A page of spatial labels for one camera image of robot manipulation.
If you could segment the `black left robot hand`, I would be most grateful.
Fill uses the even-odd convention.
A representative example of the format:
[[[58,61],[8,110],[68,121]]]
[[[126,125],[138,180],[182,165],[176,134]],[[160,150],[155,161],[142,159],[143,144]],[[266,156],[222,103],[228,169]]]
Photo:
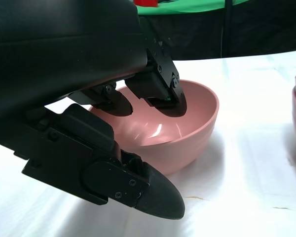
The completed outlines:
[[[23,173],[97,205],[181,219],[177,188],[84,108],[131,115],[120,80],[164,115],[186,113],[179,73],[132,2],[0,0],[0,145],[27,161]]]

